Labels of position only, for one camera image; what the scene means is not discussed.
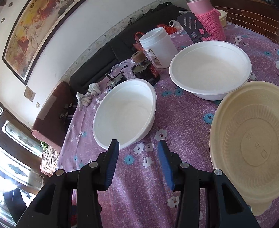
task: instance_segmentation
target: screw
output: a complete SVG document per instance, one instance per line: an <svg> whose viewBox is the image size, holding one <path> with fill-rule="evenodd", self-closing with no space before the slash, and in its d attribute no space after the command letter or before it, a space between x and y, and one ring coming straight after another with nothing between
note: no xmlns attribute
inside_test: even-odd
<svg viewBox="0 0 279 228"><path fill-rule="evenodd" d="M89 164L89 166L90 166L91 168L95 168L95 167L98 166L98 163L97 163L96 161L93 161L93 162L91 162L91 163Z"/></svg>
<svg viewBox="0 0 279 228"><path fill-rule="evenodd" d="M220 169L215 169L215 174L218 175L218 176L221 176L222 175L222 171Z"/></svg>
<svg viewBox="0 0 279 228"><path fill-rule="evenodd" d="M55 172L56 176L61 176L64 173L62 169L59 169Z"/></svg>
<svg viewBox="0 0 279 228"><path fill-rule="evenodd" d="M182 168L188 168L188 167L189 167L189 164L186 163L186 162L182 162L182 163L180 163L180 166L181 166Z"/></svg>

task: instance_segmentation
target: brick wall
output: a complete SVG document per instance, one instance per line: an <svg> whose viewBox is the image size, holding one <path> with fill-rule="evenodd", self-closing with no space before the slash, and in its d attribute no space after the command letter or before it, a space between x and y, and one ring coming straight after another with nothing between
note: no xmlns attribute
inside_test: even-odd
<svg viewBox="0 0 279 228"><path fill-rule="evenodd" d="M265 35L279 45L279 11L260 0L212 0L227 13L226 20Z"/></svg>

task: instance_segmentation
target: beige bowl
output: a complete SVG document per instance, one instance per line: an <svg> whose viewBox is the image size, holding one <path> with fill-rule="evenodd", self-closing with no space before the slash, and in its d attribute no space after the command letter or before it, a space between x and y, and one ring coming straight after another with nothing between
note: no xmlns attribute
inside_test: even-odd
<svg viewBox="0 0 279 228"><path fill-rule="evenodd" d="M279 87L251 81L219 105L210 131L210 157L255 216L279 197Z"/></svg>

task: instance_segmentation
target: sofa armrest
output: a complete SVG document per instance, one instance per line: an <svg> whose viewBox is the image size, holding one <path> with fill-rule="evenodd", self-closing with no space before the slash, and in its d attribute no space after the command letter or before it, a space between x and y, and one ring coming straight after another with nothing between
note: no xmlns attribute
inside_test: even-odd
<svg viewBox="0 0 279 228"><path fill-rule="evenodd" d="M65 104L71 102L73 102L73 95L69 84L61 82L41 108L32 128L35 138L59 152L66 135L63 120L59 116Z"/></svg>

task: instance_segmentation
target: purple tablecloth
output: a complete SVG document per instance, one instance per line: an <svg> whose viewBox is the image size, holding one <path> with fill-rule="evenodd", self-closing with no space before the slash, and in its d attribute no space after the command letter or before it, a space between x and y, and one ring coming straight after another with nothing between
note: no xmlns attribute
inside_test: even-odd
<svg viewBox="0 0 279 228"><path fill-rule="evenodd" d="M265 36L231 23L224 31L227 41L238 45L250 57L253 65L250 81L268 81L279 86L279 46ZM172 34L171 39L179 50L192 44L183 30ZM161 80L155 85L157 110L151 131L140 142L119 151L112 185L107 192L98 193L104 228L174 226L179 192L171 192L163 177L156 149L161 139L182 161L200 170L213 169L209 133L220 101L203 100L183 91L171 81L168 69L159 72ZM94 140L92 125L96 109L107 94L106 81L100 82L102 94L89 107L76 110L58 168L78 170L104 151ZM72 204L76 204L75 192ZM256 218L262 228L272 227L279 218L279 198ZM201 191L200 227L204 225L205 201Z"/></svg>

